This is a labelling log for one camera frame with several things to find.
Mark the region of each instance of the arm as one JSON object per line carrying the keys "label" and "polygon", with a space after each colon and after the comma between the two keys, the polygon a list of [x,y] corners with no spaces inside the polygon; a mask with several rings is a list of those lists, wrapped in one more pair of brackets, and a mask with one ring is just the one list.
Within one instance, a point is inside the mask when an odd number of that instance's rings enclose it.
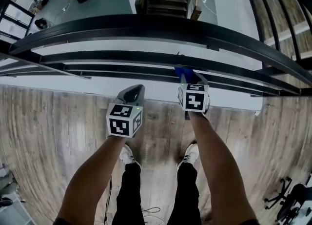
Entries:
{"label": "arm", "polygon": [[98,202],[112,175],[125,138],[110,137],[77,170],[58,213],[71,225],[93,225]]}
{"label": "arm", "polygon": [[189,115],[211,192],[215,224],[239,225],[256,219],[233,155],[202,114],[189,112]]}

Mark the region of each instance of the black railing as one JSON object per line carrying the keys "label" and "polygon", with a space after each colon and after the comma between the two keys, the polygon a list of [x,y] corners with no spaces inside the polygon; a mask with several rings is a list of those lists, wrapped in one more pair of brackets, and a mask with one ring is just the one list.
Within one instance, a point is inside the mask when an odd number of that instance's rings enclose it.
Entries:
{"label": "black railing", "polygon": [[[262,28],[261,28],[260,24],[258,23],[259,22],[259,15],[258,15],[257,8],[255,6],[256,5],[255,0],[249,0],[249,1],[251,3],[252,9],[253,9],[253,14],[254,14],[254,17],[255,17],[255,20],[257,23],[257,28],[258,28],[258,32],[259,32],[259,39],[260,39],[260,41],[263,41],[263,39],[261,38],[263,32],[261,30],[259,30]],[[299,7],[302,9],[303,15],[304,15],[304,17],[308,23],[308,26],[311,30],[311,33],[312,33],[312,23],[311,23],[309,14],[306,10],[306,7],[310,6],[311,4],[309,3],[308,0],[296,0],[296,1],[298,2]],[[276,48],[276,50],[280,51],[279,36],[278,36],[278,32],[277,32],[276,25],[274,22],[274,18],[272,15],[272,9],[270,8],[270,4],[268,4],[268,0],[262,0],[262,2],[264,5],[264,8],[265,8],[265,11],[268,15],[268,18],[269,18],[270,26],[271,26],[272,33],[273,33],[275,48]],[[296,62],[300,63],[301,55],[300,55],[299,46],[297,43],[296,33],[295,33],[294,27],[293,27],[292,22],[291,22],[291,18],[289,16],[288,10],[284,4],[284,1],[278,0],[278,2],[279,2],[280,7],[281,7],[281,12],[283,12],[283,14],[285,16],[285,20],[287,22],[287,26],[289,28],[289,32],[290,32],[292,42],[293,42],[293,48],[294,48],[294,53],[295,53],[295,57],[296,57]],[[265,74],[271,75],[271,73],[273,71],[275,73],[278,71],[278,69],[268,67],[268,68],[263,68],[262,70],[259,70],[259,71],[261,71],[261,73],[265,72]]]}
{"label": "black railing", "polygon": [[[94,39],[162,39],[190,42],[209,49],[224,49],[271,65],[252,71],[218,61],[188,56],[142,51],[81,51],[41,56],[31,49],[42,45]],[[173,67],[198,70],[210,87],[227,89],[265,97],[308,97],[311,88],[300,89],[271,75],[290,74],[312,86],[311,65],[306,60],[294,62],[276,49],[236,31],[217,25],[188,19],[153,15],[114,15],[63,23],[29,35],[14,44],[0,41],[0,58],[17,62],[0,67],[0,76],[65,75],[83,79],[116,77],[179,83]],[[79,62],[82,64],[65,64]],[[112,64],[90,64],[110,62]],[[130,65],[115,65],[126,62]],[[137,64],[158,67],[138,66]],[[209,75],[207,72],[223,76]]]}

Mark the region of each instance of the shoe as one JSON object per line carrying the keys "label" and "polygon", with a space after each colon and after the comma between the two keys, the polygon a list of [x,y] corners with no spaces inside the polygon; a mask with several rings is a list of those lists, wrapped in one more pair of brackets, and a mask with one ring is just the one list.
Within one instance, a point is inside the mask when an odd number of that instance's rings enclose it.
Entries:
{"label": "shoe", "polygon": [[178,169],[184,163],[194,165],[198,156],[199,156],[199,150],[198,150],[197,144],[196,143],[190,144],[185,151],[185,156],[184,156],[182,162],[180,162],[179,165],[177,166]]}
{"label": "shoe", "polygon": [[142,169],[141,165],[133,157],[131,148],[129,148],[129,146],[126,144],[123,146],[119,158],[123,161],[124,164],[137,164]]}

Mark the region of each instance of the handrail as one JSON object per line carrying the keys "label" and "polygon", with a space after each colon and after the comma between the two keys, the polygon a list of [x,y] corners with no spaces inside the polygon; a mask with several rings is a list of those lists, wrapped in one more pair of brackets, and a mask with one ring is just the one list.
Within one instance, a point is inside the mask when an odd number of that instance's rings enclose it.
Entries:
{"label": "handrail", "polygon": [[75,20],[17,41],[12,44],[10,54],[56,42],[107,37],[160,38],[209,45],[259,60],[312,85],[308,71],[264,43],[218,25],[168,16],[131,14]]}
{"label": "handrail", "polygon": [[276,29],[276,25],[275,25],[275,21],[274,21],[272,12],[270,10],[270,7],[269,7],[267,0],[262,0],[262,2],[264,4],[264,7],[265,7],[267,14],[268,14],[268,17],[269,17],[270,25],[271,25],[273,36],[274,36],[275,48],[276,48],[276,50],[280,51],[278,33],[277,33],[277,29]]}
{"label": "handrail", "polygon": [[293,30],[293,25],[292,25],[291,19],[290,19],[289,15],[288,15],[288,12],[287,12],[287,9],[286,9],[286,6],[285,6],[283,0],[278,0],[278,2],[280,3],[282,11],[283,11],[283,13],[285,15],[285,19],[287,21],[289,30],[290,30],[291,35],[292,35],[294,52],[296,54],[297,61],[299,61],[301,59],[301,56],[300,56],[300,52],[299,52],[299,48],[298,48],[298,44],[297,44],[297,40],[296,40],[296,34],[295,34],[294,30]]}

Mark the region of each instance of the wood laminate floor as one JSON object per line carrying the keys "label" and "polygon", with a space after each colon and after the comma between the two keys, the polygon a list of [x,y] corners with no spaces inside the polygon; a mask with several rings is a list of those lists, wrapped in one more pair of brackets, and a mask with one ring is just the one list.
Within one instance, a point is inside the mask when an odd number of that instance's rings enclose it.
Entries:
{"label": "wood laminate floor", "polygon": [[[72,175],[107,135],[105,115],[110,99],[73,93],[0,86],[0,158],[13,170],[25,204],[38,225],[51,224]],[[264,209],[264,196],[279,186],[281,177],[305,182],[312,169],[312,101],[271,99],[259,116],[252,111],[211,107],[209,119],[226,142],[241,170],[248,199],[259,220],[272,224],[276,208]],[[194,139],[189,121],[177,104],[146,101],[144,123],[129,145],[142,164],[142,207],[158,206],[167,221],[174,204],[179,156]],[[207,219],[211,204],[200,164],[199,209]],[[118,162],[108,224],[124,170]],[[96,222],[103,222],[107,193],[101,198]]]}

